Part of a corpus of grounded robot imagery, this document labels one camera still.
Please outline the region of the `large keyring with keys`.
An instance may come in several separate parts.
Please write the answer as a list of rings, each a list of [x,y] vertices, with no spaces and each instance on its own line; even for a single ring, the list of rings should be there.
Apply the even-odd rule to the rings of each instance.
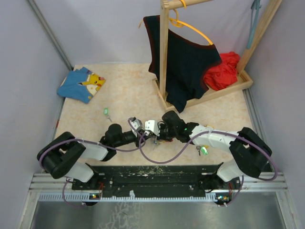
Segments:
[[[153,137],[153,139],[152,139],[153,149],[152,150],[154,151],[158,146],[160,146],[163,143],[170,143],[170,142],[172,142],[172,140],[166,141],[166,140],[160,140],[157,137]]]

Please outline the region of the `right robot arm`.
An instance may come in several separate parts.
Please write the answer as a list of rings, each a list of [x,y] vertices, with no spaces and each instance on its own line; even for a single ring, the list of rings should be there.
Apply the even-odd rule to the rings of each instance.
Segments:
[[[213,184],[225,188],[232,179],[247,175],[263,181],[272,181],[276,178],[261,178],[261,172],[268,162],[271,162],[272,150],[250,128],[243,127],[238,132],[220,131],[200,125],[199,123],[186,123],[174,111],[168,111],[162,116],[159,137],[162,140],[177,139],[185,143],[202,147],[209,146],[230,153],[233,159],[223,162],[213,176]]]

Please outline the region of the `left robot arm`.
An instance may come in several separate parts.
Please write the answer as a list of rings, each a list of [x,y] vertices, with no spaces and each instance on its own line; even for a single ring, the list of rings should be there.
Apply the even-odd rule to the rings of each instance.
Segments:
[[[131,130],[122,131],[119,124],[108,127],[99,142],[75,138],[70,132],[64,132],[38,154],[37,160],[45,171],[54,179],[71,177],[83,183],[89,189],[99,184],[99,177],[94,175],[93,169],[78,162],[80,158],[109,161],[118,151],[132,152],[144,145],[151,131],[143,126],[139,120],[130,120]]]

